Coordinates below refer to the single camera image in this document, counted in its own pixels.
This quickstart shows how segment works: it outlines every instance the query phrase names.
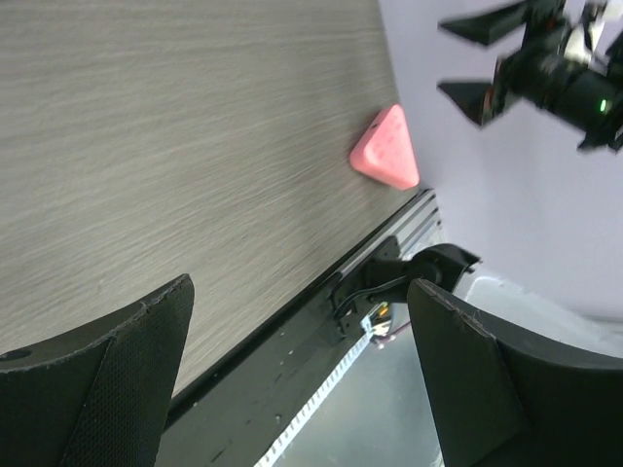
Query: screw hole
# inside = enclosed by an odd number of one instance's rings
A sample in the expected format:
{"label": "screw hole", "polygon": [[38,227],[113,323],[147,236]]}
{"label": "screw hole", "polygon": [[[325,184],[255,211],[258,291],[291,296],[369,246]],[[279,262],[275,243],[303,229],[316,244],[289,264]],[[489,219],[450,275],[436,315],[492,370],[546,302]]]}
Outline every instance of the screw hole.
{"label": "screw hole", "polygon": [[17,350],[11,350],[10,352],[0,355],[0,362],[12,362],[21,358],[26,358],[32,352],[27,348],[19,348]]}

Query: red triangle block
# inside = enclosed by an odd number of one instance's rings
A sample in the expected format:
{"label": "red triangle block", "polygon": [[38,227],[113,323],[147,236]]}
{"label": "red triangle block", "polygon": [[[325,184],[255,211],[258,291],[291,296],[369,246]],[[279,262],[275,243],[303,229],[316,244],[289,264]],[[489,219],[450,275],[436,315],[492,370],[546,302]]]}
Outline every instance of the red triangle block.
{"label": "red triangle block", "polygon": [[399,104],[383,110],[350,153],[358,172],[398,190],[420,183],[405,113]]}

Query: black cable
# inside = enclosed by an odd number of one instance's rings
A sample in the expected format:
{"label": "black cable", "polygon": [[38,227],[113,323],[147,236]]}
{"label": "black cable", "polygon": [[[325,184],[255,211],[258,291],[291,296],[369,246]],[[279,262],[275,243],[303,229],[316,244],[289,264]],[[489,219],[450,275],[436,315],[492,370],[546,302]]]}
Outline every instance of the black cable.
{"label": "black cable", "polygon": [[389,290],[392,287],[395,287],[396,285],[400,285],[406,281],[407,281],[407,276],[404,275],[402,277],[398,277],[397,279],[392,279],[389,282],[386,282],[385,284],[381,284],[376,287],[370,287],[369,289],[361,289],[361,290],[358,290],[357,292],[353,292],[348,297],[346,297],[344,301],[341,302],[337,308],[335,308],[335,311],[333,312],[333,318],[342,319],[344,317],[345,311],[348,308],[348,306],[352,302],[354,302],[356,299],[358,299],[359,297],[363,295],[378,294],[380,292],[384,292],[385,290]]}

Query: wood grain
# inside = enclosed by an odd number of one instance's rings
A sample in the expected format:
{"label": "wood grain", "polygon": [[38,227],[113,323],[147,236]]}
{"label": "wood grain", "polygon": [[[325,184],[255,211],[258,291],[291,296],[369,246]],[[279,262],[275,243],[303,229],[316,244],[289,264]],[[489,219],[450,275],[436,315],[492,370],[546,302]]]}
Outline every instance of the wood grain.
{"label": "wood grain", "polygon": [[0,353],[189,272],[179,390],[412,195],[347,164],[375,0],[5,0],[0,51]]}

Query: white wall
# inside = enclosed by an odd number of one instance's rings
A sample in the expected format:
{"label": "white wall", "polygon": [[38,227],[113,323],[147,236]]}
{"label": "white wall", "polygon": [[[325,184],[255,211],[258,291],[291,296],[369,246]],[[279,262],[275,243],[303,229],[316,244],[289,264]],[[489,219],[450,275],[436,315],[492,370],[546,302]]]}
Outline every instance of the white wall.
{"label": "white wall", "polygon": [[451,241],[561,305],[623,319],[623,155],[577,153],[583,135],[529,104],[480,131],[436,90],[442,78],[492,77],[496,55],[519,47],[521,31],[486,52],[437,31],[442,18],[499,3],[381,3],[422,178]]}

